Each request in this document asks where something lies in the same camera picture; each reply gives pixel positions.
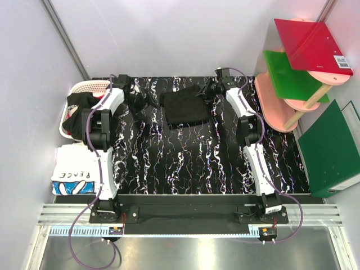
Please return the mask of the black printed t-shirt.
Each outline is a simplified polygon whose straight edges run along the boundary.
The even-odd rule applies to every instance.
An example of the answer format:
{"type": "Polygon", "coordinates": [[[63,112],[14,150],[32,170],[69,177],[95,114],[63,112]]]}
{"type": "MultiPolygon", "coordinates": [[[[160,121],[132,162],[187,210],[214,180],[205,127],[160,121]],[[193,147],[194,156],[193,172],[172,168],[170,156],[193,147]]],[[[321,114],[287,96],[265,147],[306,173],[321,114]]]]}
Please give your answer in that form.
{"type": "Polygon", "coordinates": [[[171,128],[193,126],[206,123],[209,118],[207,104],[198,96],[200,86],[193,84],[187,88],[164,92],[160,95],[160,106],[164,108],[167,124],[171,128]]]}

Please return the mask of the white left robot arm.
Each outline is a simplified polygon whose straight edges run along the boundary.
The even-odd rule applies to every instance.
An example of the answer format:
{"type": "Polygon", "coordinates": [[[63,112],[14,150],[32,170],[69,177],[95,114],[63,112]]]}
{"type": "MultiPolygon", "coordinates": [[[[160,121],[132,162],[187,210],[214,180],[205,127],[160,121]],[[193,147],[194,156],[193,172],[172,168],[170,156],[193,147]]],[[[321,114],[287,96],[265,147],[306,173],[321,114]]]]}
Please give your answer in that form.
{"type": "Polygon", "coordinates": [[[134,78],[111,74],[103,98],[81,113],[82,139],[89,151],[95,154],[94,162],[98,169],[94,180],[96,197],[90,205],[99,208],[110,223],[117,222],[122,214],[121,208],[115,205],[117,191],[111,161],[115,145],[114,114],[121,104],[125,104],[136,121],[144,121],[142,111],[149,106],[149,98],[134,78]]]}

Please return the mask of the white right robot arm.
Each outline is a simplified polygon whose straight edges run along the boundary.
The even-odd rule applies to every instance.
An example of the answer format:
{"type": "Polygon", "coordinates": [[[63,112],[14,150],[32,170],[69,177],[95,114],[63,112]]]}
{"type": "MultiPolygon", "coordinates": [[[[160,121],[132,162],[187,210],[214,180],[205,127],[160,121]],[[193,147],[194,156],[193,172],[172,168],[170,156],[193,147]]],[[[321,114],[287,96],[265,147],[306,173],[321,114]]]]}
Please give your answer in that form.
{"type": "Polygon", "coordinates": [[[236,139],[247,157],[254,177],[256,204],[254,216],[262,223],[268,223],[281,212],[282,203],[278,192],[271,183],[270,173],[264,157],[262,140],[264,137],[264,121],[248,104],[242,89],[249,80],[240,85],[231,77],[232,68],[217,68],[216,77],[209,79],[198,92],[198,96],[206,101],[217,95],[225,99],[238,117],[236,139]]]}

